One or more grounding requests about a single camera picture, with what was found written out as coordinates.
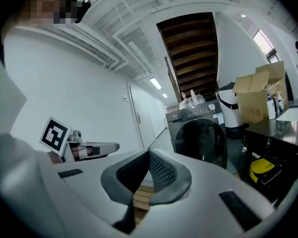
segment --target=washing machine door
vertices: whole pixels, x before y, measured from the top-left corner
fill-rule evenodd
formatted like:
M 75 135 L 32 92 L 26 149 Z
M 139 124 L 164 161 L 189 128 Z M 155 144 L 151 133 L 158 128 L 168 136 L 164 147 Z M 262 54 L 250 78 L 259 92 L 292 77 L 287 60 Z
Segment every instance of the washing machine door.
M 176 135 L 175 150 L 176 153 L 215 164 L 222 157 L 226 167 L 226 137 L 223 129 L 212 120 L 200 118 L 183 125 Z

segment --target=ceiling light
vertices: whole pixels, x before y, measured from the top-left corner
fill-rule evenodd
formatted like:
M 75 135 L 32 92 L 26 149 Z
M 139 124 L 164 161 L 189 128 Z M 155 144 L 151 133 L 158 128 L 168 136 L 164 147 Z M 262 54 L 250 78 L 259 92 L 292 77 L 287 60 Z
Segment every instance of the ceiling light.
M 159 90 L 159 89 L 161 89 L 161 86 L 160 86 L 160 84 L 158 83 L 158 81 L 156 80 L 156 78 L 151 78 L 150 79 L 150 81 L 151 81 L 151 83 L 152 84 L 154 84 L 154 86 Z

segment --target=gray floor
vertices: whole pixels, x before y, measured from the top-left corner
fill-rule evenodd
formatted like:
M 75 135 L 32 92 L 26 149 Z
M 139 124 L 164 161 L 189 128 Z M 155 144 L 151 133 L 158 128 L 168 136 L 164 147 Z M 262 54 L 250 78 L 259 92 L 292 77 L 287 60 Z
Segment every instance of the gray floor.
M 152 143 L 151 147 L 173 152 L 169 129 L 165 129 Z M 231 174 L 240 173 L 244 166 L 245 154 L 242 152 L 244 144 L 241 139 L 227 139 L 227 168 Z

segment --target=washing machine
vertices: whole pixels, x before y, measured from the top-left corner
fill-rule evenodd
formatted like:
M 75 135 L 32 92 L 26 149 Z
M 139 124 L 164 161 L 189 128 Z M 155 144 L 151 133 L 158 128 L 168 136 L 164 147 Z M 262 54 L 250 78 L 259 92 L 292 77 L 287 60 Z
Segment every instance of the washing machine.
M 166 114 L 173 150 L 226 169 L 227 142 L 218 100 Z

